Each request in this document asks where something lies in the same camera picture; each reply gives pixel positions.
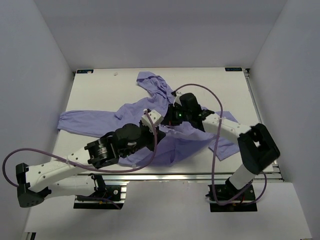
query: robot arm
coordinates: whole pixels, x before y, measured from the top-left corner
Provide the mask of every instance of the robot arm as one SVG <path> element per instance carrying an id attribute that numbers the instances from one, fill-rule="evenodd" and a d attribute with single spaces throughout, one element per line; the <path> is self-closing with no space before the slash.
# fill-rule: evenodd
<path id="1" fill-rule="evenodd" d="M 156 127 L 159 143 L 166 135 L 159 130 L 163 117 L 155 110 L 148 114 Z M 117 164 L 119 158 L 125 158 L 144 147 L 153 151 L 154 145 L 153 127 L 147 116 L 143 115 L 139 126 L 128 123 L 114 132 L 108 132 L 100 139 L 69 154 L 66 159 L 84 167 L 100 169 Z M 85 171 L 87 170 L 59 160 L 34 166 L 18 164 L 16 178 L 19 205 L 29 208 L 52 197 L 88 196 L 98 191 L 103 193 L 106 186 L 102 176 L 74 176 Z"/>
<path id="2" fill-rule="evenodd" d="M 220 116 L 211 110 L 202 110 L 192 93 L 176 95 L 174 104 L 170 104 L 162 124 L 177 126 L 182 122 L 203 132 L 218 131 Z M 280 156 L 280 151 L 266 126 L 258 123 L 247 126 L 223 118 L 221 120 L 220 136 L 237 144 L 240 149 L 242 165 L 229 177 L 226 186 L 238 193 L 253 178 Z"/>

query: wrinkled fabric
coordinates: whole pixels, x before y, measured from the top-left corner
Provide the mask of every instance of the wrinkled fabric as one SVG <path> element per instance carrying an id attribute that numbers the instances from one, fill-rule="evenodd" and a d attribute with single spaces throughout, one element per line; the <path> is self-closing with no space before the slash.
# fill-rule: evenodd
<path id="1" fill-rule="evenodd" d="M 151 97 L 145 97 L 135 103 L 126 103 L 116 112 L 98 110 L 72 110 L 61 114 L 58 129 L 70 133 L 100 138 L 108 132 L 113 132 L 123 125 L 133 123 L 139 125 L 144 109 L 156 110 L 165 116 L 168 105 L 174 102 L 173 90 L 166 81 L 152 72 L 140 72 L 137 84 L 148 91 Z M 236 122 L 236 119 L 228 111 L 223 116 Z M 166 133 L 166 137 L 157 146 L 157 153 L 152 162 L 153 165 L 170 165 L 179 162 L 203 147 L 209 145 L 213 150 L 216 135 L 195 129 L 188 122 L 179 126 L 159 129 Z M 219 138 L 217 157 L 220 161 L 239 152 L 236 144 Z M 146 147 L 133 155 L 121 158 L 119 164 L 124 166 L 143 165 L 151 157 L 152 152 Z"/>

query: white table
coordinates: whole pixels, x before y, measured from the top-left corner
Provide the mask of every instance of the white table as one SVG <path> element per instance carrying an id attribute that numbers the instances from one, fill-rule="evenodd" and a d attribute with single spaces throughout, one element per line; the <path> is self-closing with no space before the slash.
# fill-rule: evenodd
<path id="1" fill-rule="evenodd" d="M 239 122 L 247 125 L 258 122 L 243 72 L 225 72 L 224 68 L 95 69 L 92 74 L 76 74 L 67 111 L 116 111 L 125 103 L 147 97 L 147 92 L 136 86 L 139 71 L 161 75 L 173 89 L 185 83 L 205 85 L 219 96 L 224 109 Z M 193 92 L 201 105 L 219 110 L 214 98 L 205 90 L 188 87 L 184 91 Z M 65 156 L 93 140 L 61 131 L 54 153 Z M 173 166 L 147 167 L 138 173 L 145 177 L 144 180 L 185 180 L 183 174 L 208 175 L 211 161 L 212 152 L 204 148 Z M 216 173 L 228 175 L 241 163 L 239 153 L 217 161 Z M 118 165 L 109 167 L 113 170 L 122 168 Z M 157 178 L 157 174 L 166 176 Z M 105 175 L 103 178 L 112 177 L 119 176 Z M 122 177 L 134 180 L 136 175 Z M 292 240 L 311 237 L 291 183 L 269 183 L 257 203 L 258 212 L 233 213 L 210 212 L 204 198 L 208 193 L 207 184 L 208 181 L 202 180 L 130 181 L 121 211 L 73 209 L 74 196 L 50 198 L 30 210 L 24 231 L 36 232 L 35 240 Z M 258 195 L 263 184 L 255 182 L 253 187 Z"/>
<path id="2" fill-rule="evenodd" d="M 254 183 L 259 194 L 262 183 Z M 32 207 L 35 240 L 299 240 L 311 234 L 292 183 L 270 183 L 257 212 L 210 212 L 206 183 L 137 181 L 122 210 L 73 209 L 74 197 Z"/>
<path id="3" fill-rule="evenodd" d="M 138 86 L 136 79 L 140 71 L 150 71 L 162 76 L 174 90 L 187 83 L 204 85 L 220 98 L 225 111 L 242 124 L 253 126 L 258 123 L 257 114 L 242 71 L 227 72 L 224 68 L 130 68 L 130 69 L 94 69 L 93 73 L 76 74 L 67 111 L 101 110 L 117 111 L 125 103 L 135 103 L 149 94 Z M 213 111 L 219 111 L 215 98 L 206 90 L 195 86 L 181 89 L 192 92 L 199 104 Z M 54 154 L 66 156 L 95 138 L 60 131 Z M 209 174 L 212 167 L 213 153 L 207 147 L 187 159 L 171 166 L 148 166 L 133 174 Z M 217 174 L 233 173 L 242 164 L 240 153 L 223 161 L 216 161 Z M 130 167 L 112 165 L 110 170 L 124 170 Z M 272 166 L 265 172 L 273 172 Z"/>

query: small white object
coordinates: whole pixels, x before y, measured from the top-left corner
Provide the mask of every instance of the small white object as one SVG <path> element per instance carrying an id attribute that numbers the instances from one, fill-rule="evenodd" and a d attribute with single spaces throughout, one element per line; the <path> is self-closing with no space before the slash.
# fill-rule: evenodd
<path id="1" fill-rule="evenodd" d="M 173 106 L 174 106 L 175 104 L 181 105 L 180 97 L 181 97 L 183 94 L 182 94 L 180 91 L 177 91 L 175 94 L 176 94 L 176 96 L 175 96 L 175 99 L 174 99 L 174 101 L 173 101 Z"/>
<path id="2" fill-rule="evenodd" d="M 164 119 L 164 117 L 161 116 L 161 114 L 158 113 L 156 110 L 152 110 L 151 112 L 148 113 L 148 115 L 151 118 L 155 127 L 158 127 Z M 149 121 L 148 117 L 145 114 L 141 117 L 141 121 L 143 125 L 149 127 L 150 132 L 153 132 L 151 122 Z"/>
<path id="3" fill-rule="evenodd" d="M 69 159 L 69 157 L 67 156 L 67 157 L 65 158 L 65 163 L 70 166 L 70 162 L 69 162 L 69 161 L 70 161 L 70 159 Z"/>

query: white wall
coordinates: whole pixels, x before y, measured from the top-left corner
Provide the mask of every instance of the white wall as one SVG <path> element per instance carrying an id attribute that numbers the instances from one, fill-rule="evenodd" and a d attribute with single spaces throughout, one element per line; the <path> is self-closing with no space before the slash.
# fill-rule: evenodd
<path id="1" fill-rule="evenodd" d="M 56 126 L 72 85 L 72 72 L 32 0 L 0 1 L 0 159 L 14 149 L 53 149 Z M 18 163 L 44 157 L 18 153 L 7 172 L 15 179 Z M 16 189 L 0 176 L 0 238 L 21 238 L 28 209 Z"/>
<path id="2" fill-rule="evenodd" d="M 72 70 L 249 68 L 287 0 L 35 0 Z"/>
<path id="3" fill-rule="evenodd" d="M 320 1 L 289 0 L 251 69 L 263 121 L 279 146 L 313 239 L 320 239 Z"/>

